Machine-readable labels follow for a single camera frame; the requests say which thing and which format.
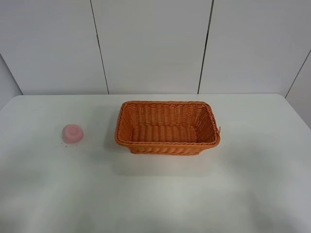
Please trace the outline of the pink peach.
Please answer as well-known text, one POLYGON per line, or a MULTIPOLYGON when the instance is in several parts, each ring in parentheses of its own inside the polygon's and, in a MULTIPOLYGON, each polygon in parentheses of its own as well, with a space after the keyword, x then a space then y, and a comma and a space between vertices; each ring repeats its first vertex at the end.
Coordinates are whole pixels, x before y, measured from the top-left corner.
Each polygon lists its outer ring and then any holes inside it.
POLYGON ((62 130, 62 139, 68 144, 79 142, 83 136, 83 130, 76 124, 66 125, 62 130))

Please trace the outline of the orange woven basket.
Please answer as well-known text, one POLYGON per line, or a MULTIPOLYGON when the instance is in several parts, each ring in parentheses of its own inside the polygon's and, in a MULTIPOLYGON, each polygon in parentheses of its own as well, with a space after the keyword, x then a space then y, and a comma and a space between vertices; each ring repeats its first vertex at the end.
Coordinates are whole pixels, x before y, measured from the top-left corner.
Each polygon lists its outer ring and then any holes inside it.
POLYGON ((221 140, 211 107, 202 101, 127 101, 115 141, 133 154, 198 155, 221 140))

